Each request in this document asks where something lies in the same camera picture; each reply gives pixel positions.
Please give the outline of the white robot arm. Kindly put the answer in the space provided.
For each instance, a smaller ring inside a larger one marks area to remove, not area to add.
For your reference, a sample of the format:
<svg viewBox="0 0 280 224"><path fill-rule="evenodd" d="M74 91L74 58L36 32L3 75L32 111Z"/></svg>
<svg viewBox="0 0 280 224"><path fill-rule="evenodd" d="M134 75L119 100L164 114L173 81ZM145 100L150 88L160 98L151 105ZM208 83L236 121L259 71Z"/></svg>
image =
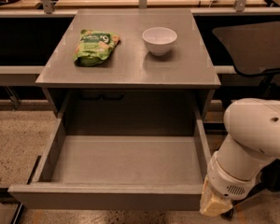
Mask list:
<svg viewBox="0 0 280 224"><path fill-rule="evenodd" d="M227 131L207 164L200 213L217 217L256 186L259 172L280 160L280 101L236 100L223 116Z"/></svg>

